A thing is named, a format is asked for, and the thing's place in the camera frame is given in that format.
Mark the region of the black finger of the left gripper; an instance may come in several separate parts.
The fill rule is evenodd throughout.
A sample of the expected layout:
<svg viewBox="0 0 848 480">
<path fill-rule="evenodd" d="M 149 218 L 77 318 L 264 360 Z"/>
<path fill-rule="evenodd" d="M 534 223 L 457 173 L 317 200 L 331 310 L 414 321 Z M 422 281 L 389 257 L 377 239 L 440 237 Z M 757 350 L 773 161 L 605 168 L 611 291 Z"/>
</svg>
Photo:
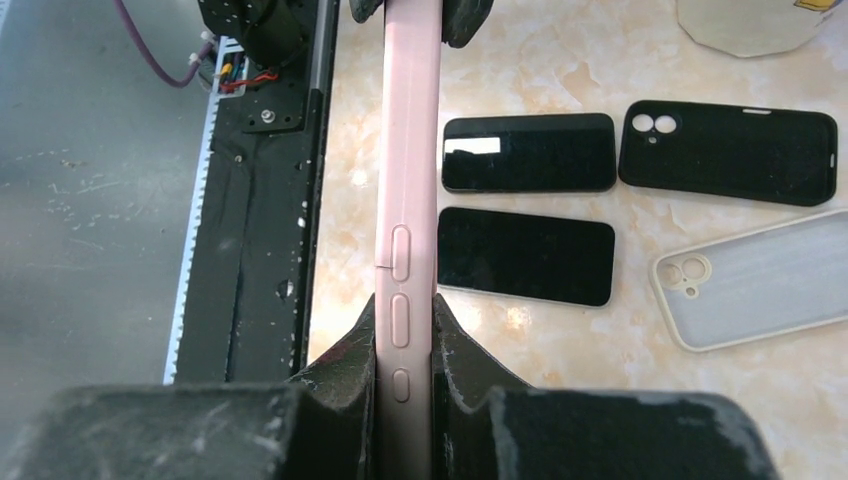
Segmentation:
<svg viewBox="0 0 848 480">
<path fill-rule="evenodd" d="M 464 48 L 487 20 L 493 0 L 444 0 L 442 42 L 451 48 Z"/>
</svg>

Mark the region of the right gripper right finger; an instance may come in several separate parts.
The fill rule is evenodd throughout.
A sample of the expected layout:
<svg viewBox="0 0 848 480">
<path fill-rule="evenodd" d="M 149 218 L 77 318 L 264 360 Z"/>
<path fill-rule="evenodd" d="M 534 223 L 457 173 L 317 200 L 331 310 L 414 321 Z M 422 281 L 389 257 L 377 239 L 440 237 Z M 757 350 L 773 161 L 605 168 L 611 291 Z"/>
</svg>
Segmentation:
<svg viewBox="0 0 848 480">
<path fill-rule="evenodd" d="M 433 301 L 437 479 L 775 479 L 754 421 L 702 392 L 562 390 L 521 380 Z"/>
</svg>

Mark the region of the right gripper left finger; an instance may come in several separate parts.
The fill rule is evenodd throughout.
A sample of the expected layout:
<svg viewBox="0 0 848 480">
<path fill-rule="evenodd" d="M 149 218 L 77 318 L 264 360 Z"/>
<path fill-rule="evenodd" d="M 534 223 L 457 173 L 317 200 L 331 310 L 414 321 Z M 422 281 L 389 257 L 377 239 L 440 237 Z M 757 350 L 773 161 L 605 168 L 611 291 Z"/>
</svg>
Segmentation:
<svg viewBox="0 0 848 480">
<path fill-rule="evenodd" d="M 80 387 L 54 396 L 5 479 L 372 479 L 375 308 L 276 383 Z"/>
</svg>

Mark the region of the black smartphone silver edge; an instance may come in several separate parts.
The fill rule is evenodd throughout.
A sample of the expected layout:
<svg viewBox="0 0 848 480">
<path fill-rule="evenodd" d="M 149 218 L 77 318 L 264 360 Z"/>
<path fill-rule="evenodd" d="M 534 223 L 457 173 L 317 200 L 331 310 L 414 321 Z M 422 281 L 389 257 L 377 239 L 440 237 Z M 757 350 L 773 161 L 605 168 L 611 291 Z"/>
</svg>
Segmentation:
<svg viewBox="0 0 848 480">
<path fill-rule="evenodd" d="M 602 222 L 448 207 L 438 219 L 442 286 L 602 307 L 616 237 Z"/>
</svg>

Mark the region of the white cased phone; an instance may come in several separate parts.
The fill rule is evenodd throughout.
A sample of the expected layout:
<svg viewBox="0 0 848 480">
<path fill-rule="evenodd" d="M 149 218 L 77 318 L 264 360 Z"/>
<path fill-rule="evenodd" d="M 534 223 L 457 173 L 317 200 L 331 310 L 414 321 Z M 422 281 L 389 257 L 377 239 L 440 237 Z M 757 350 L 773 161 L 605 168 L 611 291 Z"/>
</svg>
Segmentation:
<svg viewBox="0 0 848 480">
<path fill-rule="evenodd" d="M 375 465 L 381 479 L 428 479 L 442 4 L 388 1 L 384 12 Z"/>
</svg>

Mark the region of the white phone case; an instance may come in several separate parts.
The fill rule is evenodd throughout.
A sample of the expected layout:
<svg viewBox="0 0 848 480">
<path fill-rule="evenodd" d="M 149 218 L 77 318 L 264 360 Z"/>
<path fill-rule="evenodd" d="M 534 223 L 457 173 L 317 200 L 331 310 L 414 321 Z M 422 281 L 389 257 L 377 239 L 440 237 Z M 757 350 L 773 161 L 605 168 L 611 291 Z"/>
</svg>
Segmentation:
<svg viewBox="0 0 848 480">
<path fill-rule="evenodd" d="M 657 258 L 671 336 L 706 352 L 847 318 L 847 212 L 834 210 Z"/>
</svg>

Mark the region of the black phone case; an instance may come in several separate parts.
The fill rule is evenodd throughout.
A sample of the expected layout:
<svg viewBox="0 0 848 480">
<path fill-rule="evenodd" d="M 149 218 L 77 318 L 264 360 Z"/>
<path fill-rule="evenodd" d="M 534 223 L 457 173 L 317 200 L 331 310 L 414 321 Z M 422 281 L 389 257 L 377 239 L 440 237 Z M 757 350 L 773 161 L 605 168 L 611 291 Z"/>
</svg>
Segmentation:
<svg viewBox="0 0 848 480">
<path fill-rule="evenodd" d="M 618 174 L 632 186 L 813 207 L 836 193 L 837 158 L 826 113 L 641 100 L 625 115 Z"/>
</svg>

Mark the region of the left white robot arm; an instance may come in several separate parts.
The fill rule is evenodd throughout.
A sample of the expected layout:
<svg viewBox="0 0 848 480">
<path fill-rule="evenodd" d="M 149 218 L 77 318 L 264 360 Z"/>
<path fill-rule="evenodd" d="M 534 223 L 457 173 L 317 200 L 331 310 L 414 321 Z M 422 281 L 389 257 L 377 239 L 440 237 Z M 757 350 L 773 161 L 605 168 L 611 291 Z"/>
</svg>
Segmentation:
<svg viewBox="0 0 848 480">
<path fill-rule="evenodd" d="M 234 39 L 247 57 L 264 67 L 282 66 L 306 47 L 314 34 L 305 20 L 321 1 L 205 0 L 198 3 L 205 26 Z M 465 47 L 488 18 L 492 0 L 442 1 L 441 41 Z"/>
</svg>

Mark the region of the white cup brown lid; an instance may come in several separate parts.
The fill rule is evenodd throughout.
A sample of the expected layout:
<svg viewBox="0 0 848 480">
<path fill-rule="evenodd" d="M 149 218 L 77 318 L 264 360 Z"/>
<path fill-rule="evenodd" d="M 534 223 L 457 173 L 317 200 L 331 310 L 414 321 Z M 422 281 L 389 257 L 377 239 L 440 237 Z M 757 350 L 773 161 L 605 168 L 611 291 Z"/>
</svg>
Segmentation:
<svg viewBox="0 0 848 480">
<path fill-rule="evenodd" d="M 696 43 L 739 58 L 795 50 L 812 40 L 840 0 L 678 0 L 679 26 Z"/>
</svg>

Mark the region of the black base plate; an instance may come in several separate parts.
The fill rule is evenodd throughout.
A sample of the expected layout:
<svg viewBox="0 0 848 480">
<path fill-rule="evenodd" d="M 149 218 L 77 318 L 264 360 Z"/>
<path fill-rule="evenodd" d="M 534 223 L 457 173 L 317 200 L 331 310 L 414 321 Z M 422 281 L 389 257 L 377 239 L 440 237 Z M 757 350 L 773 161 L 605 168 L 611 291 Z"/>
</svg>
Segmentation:
<svg viewBox="0 0 848 480">
<path fill-rule="evenodd" d="M 339 5 L 291 61 L 224 56 L 174 382 L 288 378 L 307 362 Z"/>
</svg>

